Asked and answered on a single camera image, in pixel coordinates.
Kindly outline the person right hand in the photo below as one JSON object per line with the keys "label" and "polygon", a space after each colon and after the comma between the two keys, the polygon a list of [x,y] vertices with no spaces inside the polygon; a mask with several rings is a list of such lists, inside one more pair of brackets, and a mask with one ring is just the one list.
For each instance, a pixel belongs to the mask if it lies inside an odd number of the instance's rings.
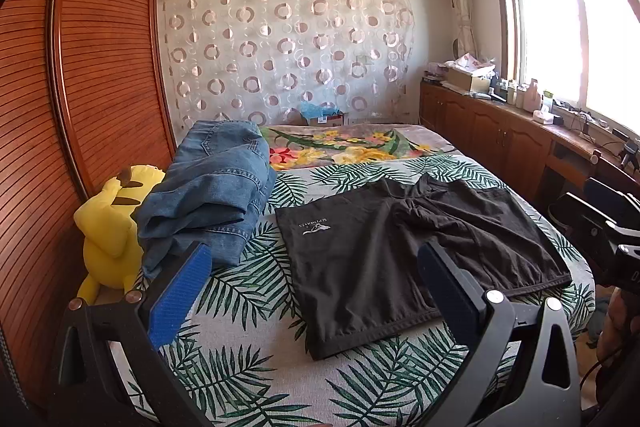
{"label": "person right hand", "polygon": [[597,347],[598,361],[610,365],[625,340],[639,330],[639,296],[616,287]]}

